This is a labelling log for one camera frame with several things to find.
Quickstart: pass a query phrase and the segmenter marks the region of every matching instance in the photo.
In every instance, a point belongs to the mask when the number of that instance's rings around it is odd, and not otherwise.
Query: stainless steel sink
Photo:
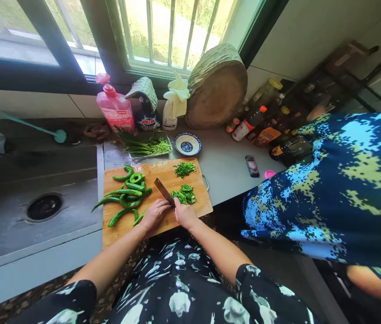
[[[90,213],[98,201],[96,166],[95,146],[0,157],[0,265],[74,239],[99,223],[99,211]],[[49,193],[62,206],[46,220],[30,219],[30,204]],[[42,212],[56,207],[40,200],[36,208]]]

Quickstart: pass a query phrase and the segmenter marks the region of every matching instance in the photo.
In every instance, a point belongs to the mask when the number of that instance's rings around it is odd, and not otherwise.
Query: pink lid
[[[104,92],[108,98],[115,98],[117,97],[117,92],[115,92],[114,87],[109,85],[109,79],[110,75],[106,73],[98,73],[96,75],[96,82],[104,85]]]
[[[275,171],[273,171],[273,170],[267,170],[267,171],[264,173],[264,176],[266,177],[266,179],[268,179],[268,178],[273,177],[275,174],[276,174]]]

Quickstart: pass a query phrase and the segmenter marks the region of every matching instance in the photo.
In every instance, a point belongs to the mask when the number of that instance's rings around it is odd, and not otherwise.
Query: knife
[[[174,199],[169,194],[168,190],[165,188],[165,186],[160,182],[159,178],[156,178],[154,181],[154,185],[156,188],[160,191],[162,196],[165,198],[165,200],[168,200],[169,204],[171,205],[172,210],[176,208],[176,204],[174,203]]]

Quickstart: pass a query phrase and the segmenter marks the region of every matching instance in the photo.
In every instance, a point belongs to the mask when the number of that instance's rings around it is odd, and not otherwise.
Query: kitchen floor
[[[213,226],[216,222],[215,220],[221,216],[227,218],[227,215],[224,212],[221,212],[219,208],[215,208],[213,214],[203,216],[201,219],[207,225]],[[222,232],[222,227],[218,226],[218,231]],[[318,302],[317,296],[312,292],[309,282],[307,282],[305,276],[299,270],[297,261],[292,255],[276,251],[263,250],[244,243],[237,243],[237,246],[244,253],[246,253],[251,261],[269,277],[272,277],[276,282],[286,285],[287,287],[291,287],[291,289],[308,304],[309,308],[312,309],[315,315],[319,317],[322,323],[328,323],[324,311]],[[144,241],[131,256],[127,264],[113,282],[112,286],[103,296],[99,298],[94,314],[91,318],[92,324],[100,324],[104,322],[110,312],[117,292],[124,284],[127,276],[136,265],[136,262],[146,250],[146,247],[147,241]],[[64,286],[78,270],[79,268],[1,303],[0,324],[7,323],[10,319],[20,314],[24,311],[24,309],[37,302],[43,296],[46,296]]]

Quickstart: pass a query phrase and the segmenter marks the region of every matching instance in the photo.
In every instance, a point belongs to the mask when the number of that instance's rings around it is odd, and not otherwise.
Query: pink bottle pump
[[[124,95],[115,91],[109,84],[109,78],[110,75],[106,73],[96,76],[97,83],[105,84],[104,91],[97,94],[96,102],[113,131],[117,132],[118,127],[136,134],[131,103]]]

